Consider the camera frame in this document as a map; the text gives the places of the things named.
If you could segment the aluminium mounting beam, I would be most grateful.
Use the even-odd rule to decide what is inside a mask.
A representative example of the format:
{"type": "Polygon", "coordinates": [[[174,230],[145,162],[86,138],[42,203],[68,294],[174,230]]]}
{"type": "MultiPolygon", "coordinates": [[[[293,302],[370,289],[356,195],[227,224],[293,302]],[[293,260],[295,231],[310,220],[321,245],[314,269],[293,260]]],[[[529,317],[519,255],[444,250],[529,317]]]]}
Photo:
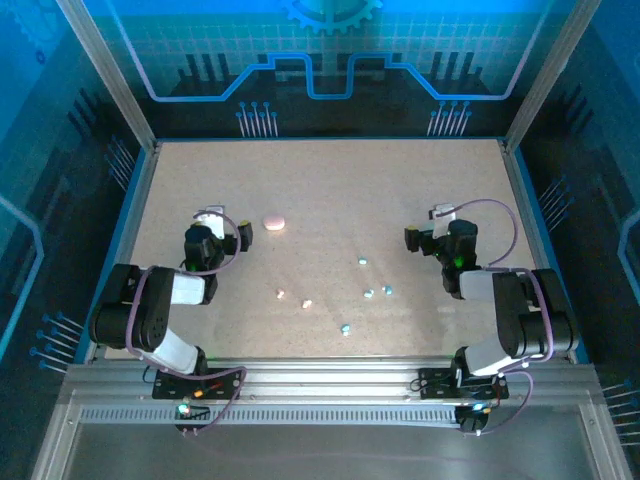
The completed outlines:
{"type": "MultiPolygon", "coordinates": [[[[259,404],[401,404],[416,403],[409,389],[420,368],[450,366],[447,357],[344,357],[325,359],[226,359],[212,364],[248,370],[241,401],[259,404]]],[[[566,360],[536,363],[532,401],[538,405],[573,405],[600,396],[591,365],[566,360]]],[[[99,359],[71,366],[60,400],[77,404],[128,404],[152,400],[155,372],[138,360],[99,359]]]]}

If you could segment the small LED controller board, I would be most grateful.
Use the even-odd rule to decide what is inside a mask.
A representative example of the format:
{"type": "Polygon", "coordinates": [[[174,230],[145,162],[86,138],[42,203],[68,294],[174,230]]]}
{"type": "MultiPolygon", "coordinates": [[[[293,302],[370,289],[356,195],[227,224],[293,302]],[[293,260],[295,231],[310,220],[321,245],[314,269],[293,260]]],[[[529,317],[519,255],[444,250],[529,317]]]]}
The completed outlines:
{"type": "Polygon", "coordinates": [[[455,419],[459,430],[465,435],[480,436],[486,427],[492,408],[485,404],[458,406],[455,419]]]}
{"type": "Polygon", "coordinates": [[[210,423],[211,409],[208,406],[182,403],[176,407],[174,420],[175,428],[183,437],[198,435],[210,423]]]}

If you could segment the grey metal sheet panel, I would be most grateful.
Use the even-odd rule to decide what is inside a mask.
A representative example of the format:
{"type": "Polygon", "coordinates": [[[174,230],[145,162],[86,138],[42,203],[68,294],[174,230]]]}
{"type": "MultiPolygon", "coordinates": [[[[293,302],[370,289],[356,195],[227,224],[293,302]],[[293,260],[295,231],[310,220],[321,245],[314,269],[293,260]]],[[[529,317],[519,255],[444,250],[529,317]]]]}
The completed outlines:
{"type": "Polygon", "coordinates": [[[527,416],[493,435],[426,427],[84,424],[45,449],[37,480],[635,480],[580,421],[527,416]]]}

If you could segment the aluminium table side rail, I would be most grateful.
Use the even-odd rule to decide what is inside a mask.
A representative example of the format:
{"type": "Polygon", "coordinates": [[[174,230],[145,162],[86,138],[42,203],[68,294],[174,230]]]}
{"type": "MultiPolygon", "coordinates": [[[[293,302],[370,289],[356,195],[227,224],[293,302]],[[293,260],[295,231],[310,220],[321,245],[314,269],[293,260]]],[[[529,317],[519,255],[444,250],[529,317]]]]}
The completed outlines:
{"type": "Polygon", "coordinates": [[[89,337],[91,316],[94,308],[98,305],[112,267],[117,263],[128,263],[132,257],[160,150],[161,144],[158,143],[151,153],[141,151],[136,161],[98,279],[95,294],[89,307],[86,325],[81,334],[79,346],[76,349],[74,357],[75,364],[85,364],[93,358],[95,343],[92,342],[89,337]]]}
{"type": "Polygon", "coordinates": [[[540,340],[544,350],[542,358],[533,359],[532,363],[562,358],[571,364],[578,364],[575,350],[579,339],[573,330],[571,319],[568,318],[571,316],[571,308],[563,290],[561,278],[552,268],[544,249],[525,178],[522,176],[514,154],[506,154],[502,143],[499,146],[535,265],[535,269],[532,270],[525,270],[524,267],[517,268],[517,271],[525,272],[530,277],[534,297],[540,302],[543,324],[541,328],[533,326],[533,312],[524,315],[525,333],[533,333],[533,342],[540,340]]]}

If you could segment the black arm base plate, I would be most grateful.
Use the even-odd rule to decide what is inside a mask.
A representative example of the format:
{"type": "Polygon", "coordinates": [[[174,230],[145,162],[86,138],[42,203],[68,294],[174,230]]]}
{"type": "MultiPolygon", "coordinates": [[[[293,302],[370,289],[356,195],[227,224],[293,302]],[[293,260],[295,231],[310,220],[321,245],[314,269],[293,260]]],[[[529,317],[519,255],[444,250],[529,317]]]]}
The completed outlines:
{"type": "Polygon", "coordinates": [[[465,376],[460,369],[421,368],[411,381],[410,389],[426,399],[508,399],[504,378],[497,376],[465,376]]]}
{"type": "Polygon", "coordinates": [[[239,387],[241,374],[223,372],[224,369],[210,369],[205,379],[196,379],[157,371],[151,396],[154,400],[229,400],[239,387]]]}

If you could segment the aluminium frame post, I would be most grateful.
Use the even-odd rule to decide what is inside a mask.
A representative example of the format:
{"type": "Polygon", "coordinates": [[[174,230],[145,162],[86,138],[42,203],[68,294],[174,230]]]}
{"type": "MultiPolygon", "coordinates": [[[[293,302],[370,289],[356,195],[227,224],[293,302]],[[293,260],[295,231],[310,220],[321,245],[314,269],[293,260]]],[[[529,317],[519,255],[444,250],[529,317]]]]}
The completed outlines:
{"type": "Polygon", "coordinates": [[[504,152],[513,155],[542,108],[602,0],[576,0],[506,134],[504,152]]]}
{"type": "Polygon", "coordinates": [[[154,153],[156,137],[83,0],[55,1],[140,146],[154,153]]]}

